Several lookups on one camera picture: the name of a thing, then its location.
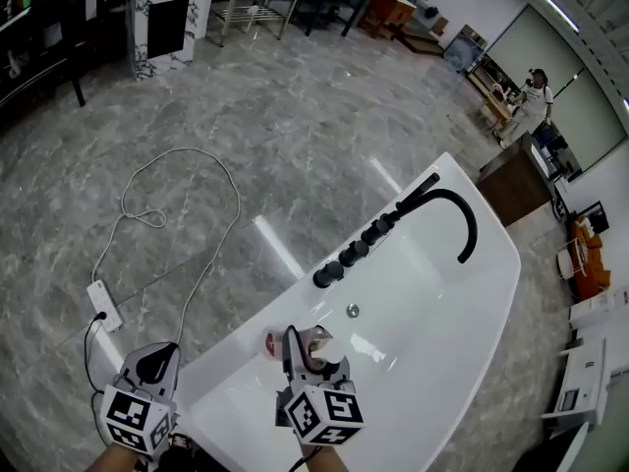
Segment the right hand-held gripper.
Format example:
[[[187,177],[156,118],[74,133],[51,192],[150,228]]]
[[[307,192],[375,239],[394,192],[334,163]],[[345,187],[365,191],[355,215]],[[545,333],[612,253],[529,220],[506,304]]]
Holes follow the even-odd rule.
[[[320,367],[311,369],[315,331],[289,325],[283,333],[282,367],[289,384],[276,393],[275,425],[292,429],[301,444],[340,446],[366,423],[346,356],[339,362],[321,359]]]

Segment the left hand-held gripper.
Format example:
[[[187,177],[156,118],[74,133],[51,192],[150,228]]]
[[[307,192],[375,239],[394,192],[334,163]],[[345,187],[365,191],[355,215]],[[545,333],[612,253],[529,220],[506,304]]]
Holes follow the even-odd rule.
[[[132,351],[104,390],[100,422],[106,437],[145,457],[158,454],[174,426],[179,366],[175,342]]]

